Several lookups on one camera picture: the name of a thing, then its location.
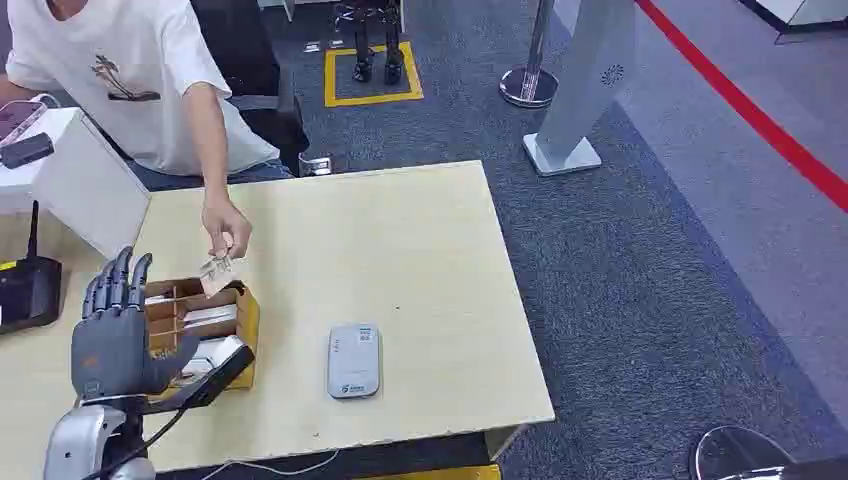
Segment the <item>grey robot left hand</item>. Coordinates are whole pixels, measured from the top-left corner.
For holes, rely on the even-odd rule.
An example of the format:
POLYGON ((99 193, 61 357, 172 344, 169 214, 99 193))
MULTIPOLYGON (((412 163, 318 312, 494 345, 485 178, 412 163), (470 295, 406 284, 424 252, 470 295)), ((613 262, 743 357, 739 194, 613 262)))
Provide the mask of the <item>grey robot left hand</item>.
POLYGON ((71 381, 82 401, 161 394, 198 348, 197 337, 184 336, 174 352, 151 355, 144 287, 152 255, 131 267, 132 255, 124 247, 86 287, 71 341, 71 381))

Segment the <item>person's hand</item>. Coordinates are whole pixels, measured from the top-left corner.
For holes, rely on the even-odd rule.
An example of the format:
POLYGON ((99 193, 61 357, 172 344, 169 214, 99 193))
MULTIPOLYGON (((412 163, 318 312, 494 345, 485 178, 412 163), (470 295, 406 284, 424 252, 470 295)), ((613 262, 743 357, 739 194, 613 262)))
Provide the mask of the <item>person's hand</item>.
POLYGON ((240 259, 246 255, 253 227, 226 189, 204 191, 201 220, 210 238, 211 256, 240 259))

